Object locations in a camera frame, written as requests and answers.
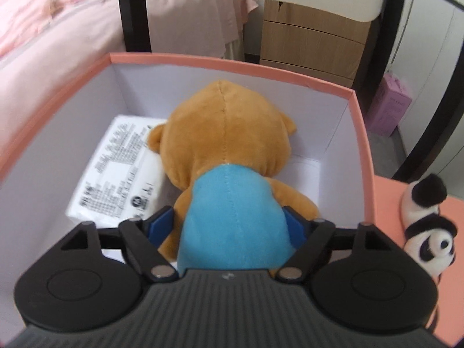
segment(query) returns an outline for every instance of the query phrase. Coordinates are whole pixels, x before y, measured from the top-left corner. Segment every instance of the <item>panda head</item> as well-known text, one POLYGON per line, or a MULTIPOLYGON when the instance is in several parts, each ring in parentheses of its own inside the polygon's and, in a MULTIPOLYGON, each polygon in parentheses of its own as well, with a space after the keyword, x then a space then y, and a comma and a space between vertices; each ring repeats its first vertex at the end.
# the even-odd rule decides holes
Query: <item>panda head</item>
POLYGON ((433 213, 406 229, 404 250, 431 276, 439 276, 456 258, 457 232, 450 220, 433 213))

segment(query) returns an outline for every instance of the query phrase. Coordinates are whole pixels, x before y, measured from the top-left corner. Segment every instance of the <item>brown plush toy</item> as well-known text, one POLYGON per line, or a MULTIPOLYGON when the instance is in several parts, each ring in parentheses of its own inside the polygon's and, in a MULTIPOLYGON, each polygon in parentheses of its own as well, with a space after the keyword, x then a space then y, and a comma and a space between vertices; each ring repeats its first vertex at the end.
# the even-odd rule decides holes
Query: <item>brown plush toy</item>
POLYGON ((306 196, 271 178, 289 159, 295 131, 260 94, 216 81, 150 132, 148 147, 183 191, 173 232, 160 247, 180 272, 278 268, 292 255, 282 207, 308 220, 318 216, 306 196))

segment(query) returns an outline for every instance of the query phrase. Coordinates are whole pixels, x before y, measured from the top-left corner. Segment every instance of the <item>pink box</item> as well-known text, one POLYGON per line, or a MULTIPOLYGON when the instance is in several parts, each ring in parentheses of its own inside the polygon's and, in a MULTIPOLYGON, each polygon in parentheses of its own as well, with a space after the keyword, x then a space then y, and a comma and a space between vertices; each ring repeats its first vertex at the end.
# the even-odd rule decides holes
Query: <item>pink box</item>
POLYGON ((384 75, 364 119, 366 129, 390 136, 410 104, 411 98, 400 80, 393 75, 384 75))

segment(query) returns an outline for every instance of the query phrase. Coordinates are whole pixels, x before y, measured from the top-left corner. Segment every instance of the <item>bear ear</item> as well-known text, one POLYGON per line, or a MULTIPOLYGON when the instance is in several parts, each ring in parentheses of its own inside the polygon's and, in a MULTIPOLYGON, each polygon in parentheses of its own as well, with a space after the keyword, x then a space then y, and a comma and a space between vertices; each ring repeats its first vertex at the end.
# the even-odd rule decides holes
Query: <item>bear ear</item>
POLYGON ((296 132, 296 124, 290 117, 285 115, 283 112, 280 113, 280 116, 282 117, 282 120, 284 122, 285 128, 287 129, 289 136, 293 135, 296 132))
POLYGON ((148 134, 148 139, 147 139, 148 147, 155 153, 159 153, 161 137, 163 136, 164 126, 165 124, 156 126, 148 134))

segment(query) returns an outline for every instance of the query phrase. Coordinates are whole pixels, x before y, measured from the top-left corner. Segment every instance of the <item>gray floor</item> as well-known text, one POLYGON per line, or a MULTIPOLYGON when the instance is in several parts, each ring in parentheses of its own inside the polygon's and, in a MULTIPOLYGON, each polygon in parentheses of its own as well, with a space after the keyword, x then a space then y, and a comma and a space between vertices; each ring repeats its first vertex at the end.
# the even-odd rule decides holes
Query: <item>gray floor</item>
POLYGON ((392 177, 406 158, 398 129, 390 137, 367 131, 371 147, 374 172, 382 177, 392 177))

